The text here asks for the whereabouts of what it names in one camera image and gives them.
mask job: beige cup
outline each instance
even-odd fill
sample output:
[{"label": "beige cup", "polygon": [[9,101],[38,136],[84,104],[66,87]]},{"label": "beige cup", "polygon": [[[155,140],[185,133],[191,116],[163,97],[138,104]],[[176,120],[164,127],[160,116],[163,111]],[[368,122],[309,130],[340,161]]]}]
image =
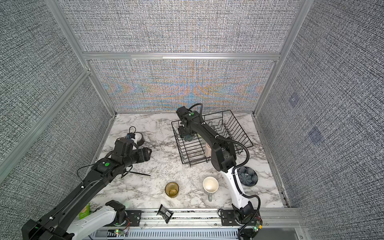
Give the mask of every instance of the beige cup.
[{"label": "beige cup", "polygon": [[206,177],[203,181],[205,194],[208,195],[208,200],[212,202],[212,194],[218,190],[218,181],[214,177]]},{"label": "beige cup", "polygon": [[212,154],[212,149],[211,147],[208,145],[208,143],[206,142],[205,143],[205,149],[204,149],[204,155],[205,157],[210,157]]}]

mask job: green snack box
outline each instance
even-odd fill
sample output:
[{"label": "green snack box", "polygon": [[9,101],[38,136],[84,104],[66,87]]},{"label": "green snack box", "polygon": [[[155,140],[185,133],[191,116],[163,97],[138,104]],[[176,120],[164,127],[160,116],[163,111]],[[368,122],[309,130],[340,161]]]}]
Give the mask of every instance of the green snack box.
[{"label": "green snack box", "polygon": [[79,218],[80,218],[80,219],[83,219],[83,218],[85,218],[86,216],[89,216],[89,205],[90,205],[90,203],[88,203],[88,204],[81,210],[81,212],[79,213]]}]

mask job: glass cup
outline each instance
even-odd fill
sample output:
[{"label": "glass cup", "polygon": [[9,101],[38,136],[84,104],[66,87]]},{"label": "glass cup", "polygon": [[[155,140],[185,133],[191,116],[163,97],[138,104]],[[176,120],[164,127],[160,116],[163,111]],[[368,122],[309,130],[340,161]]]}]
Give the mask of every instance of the glass cup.
[{"label": "glass cup", "polygon": [[168,197],[174,198],[179,193],[179,185],[175,182],[169,182],[166,185],[165,192]]}]

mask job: white marble surface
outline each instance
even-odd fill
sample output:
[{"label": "white marble surface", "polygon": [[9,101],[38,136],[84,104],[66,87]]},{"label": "white marble surface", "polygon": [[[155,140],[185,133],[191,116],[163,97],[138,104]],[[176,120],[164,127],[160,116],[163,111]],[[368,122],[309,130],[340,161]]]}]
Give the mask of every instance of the white marble surface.
[{"label": "white marble surface", "polygon": [[[249,148],[250,160],[246,166],[257,172],[258,182],[253,187],[244,186],[246,194],[258,194],[261,207],[283,207],[251,115],[235,115],[254,144]],[[92,199],[92,207],[102,206],[112,199],[125,204],[127,208],[159,208],[160,204],[168,208],[231,207],[224,178],[210,161],[192,167],[181,163],[171,126],[171,121],[177,119],[176,114],[118,114],[99,159],[113,150],[115,140],[126,136],[130,126],[135,126],[144,135],[143,147],[151,148],[152,155],[149,162],[133,165],[132,171],[151,176],[128,174],[123,179],[116,177]],[[238,155],[237,163],[244,159],[245,153],[242,152]],[[208,201],[202,186],[208,176],[215,177],[219,182],[212,202]],[[176,198],[170,198],[164,192],[165,185],[171,181],[180,187]],[[251,202],[257,206],[256,198]]]}]

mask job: aluminum frame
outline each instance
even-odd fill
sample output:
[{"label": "aluminum frame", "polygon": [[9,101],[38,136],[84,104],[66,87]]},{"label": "aluminum frame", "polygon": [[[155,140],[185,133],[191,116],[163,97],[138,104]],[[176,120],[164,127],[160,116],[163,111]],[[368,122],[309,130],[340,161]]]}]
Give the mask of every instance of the aluminum frame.
[{"label": "aluminum frame", "polygon": [[86,60],[98,59],[133,59],[133,60],[167,60],[167,59],[206,59],[206,60],[279,60],[279,53],[125,53],[125,52],[84,52]]},{"label": "aluminum frame", "polygon": [[[171,220],[165,223],[158,209],[141,210],[140,229],[150,228],[235,228],[239,226],[222,226],[217,214],[219,209],[169,209],[174,212]],[[306,228],[304,219],[298,208],[260,208],[263,228]],[[102,227],[100,229],[115,229],[116,227]]]},{"label": "aluminum frame", "polygon": [[65,89],[60,97],[51,105],[51,107],[41,116],[41,118],[31,127],[23,139],[8,153],[3,161],[0,162],[0,183],[8,176],[12,169],[19,163],[25,153],[39,138],[41,133],[56,117],[60,109],[66,104],[68,99],[75,93],[78,86],[89,76],[90,71],[84,69],[74,81]]},{"label": "aluminum frame", "polygon": [[75,33],[72,30],[71,25],[69,24],[67,18],[65,17],[65,14],[63,10],[61,9],[59,3],[57,0],[45,0],[45,3],[51,10],[52,15],[56,19],[57,23],[59,24],[61,30],[63,31],[65,37],[67,38],[69,44],[71,45],[73,51],[75,52],[77,58],[79,59],[81,65],[84,69],[87,69],[91,72],[91,82],[98,93],[99,97],[103,101],[106,109],[108,110],[109,114],[111,116],[116,115],[116,111],[114,109],[114,106],[112,104],[111,99],[109,98],[107,92],[105,91],[104,87],[102,86],[99,78],[97,78],[97,75],[93,68],[88,64],[86,59],[83,56],[83,48],[81,47]]},{"label": "aluminum frame", "polygon": [[299,240],[312,240],[308,228],[295,228]]},{"label": "aluminum frame", "polygon": [[289,33],[285,39],[285,42],[283,44],[283,47],[281,48],[281,57],[279,61],[275,64],[275,66],[272,69],[271,75],[269,76],[268,80],[266,81],[262,92],[260,93],[259,99],[257,100],[257,104],[254,109],[254,115],[259,115],[260,110],[263,107],[263,104],[277,78],[279,75],[279,72],[284,65],[285,59],[292,47],[293,42],[295,41],[297,34],[299,33],[299,30],[301,28],[301,25],[304,22],[305,17],[307,16],[307,13],[309,9],[312,6],[314,0],[303,0],[299,10],[297,11],[297,14],[295,16],[295,20],[292,23],[291,29],[289,30]]},{"label": "aluminum frame", "polygon": [[[204,112],[204,114],[211,114],[211,113],[215,113],[215,112]],[[233,111],[232,112],[233,114],[252,114],[251,111],[249,112],[236,112],[236,111]],[[163,111],[163,112],[117,112],[116,114],[176,114],[176,111]]]},{"label": "aluminum frame", "polygon": [[278,189],[279,193],[282,193],[282,195],[283,195],[281,197],[281,194],[280,194],[280,197],[283,201],[283,204],[284,204],[284,202],[286,202],[287,207],[289,208],[290,206],[292,206],[291,201],[288,198],[287,192],[286,192],[285,187],[284,187],[283,180],[282,180],[281,175],[279,173],[279,170],[276,166],[276,162],[272,156],[272,152],[271,152],[271,149],[269,148],[268,142],[266,141],[266,138],[264,136],[264,132],[262,131],[261,127],[259,127],[260,123],[257,119],[257,116],[253,117],[253,123],[255,124],[256,131],[259,135],[259,139],[263,145],[265,157],[266,157],[266,159],[269,163],[269,166],[271,168],[271,172],[272,172],[273,178],[275,179],[277,189]]}]

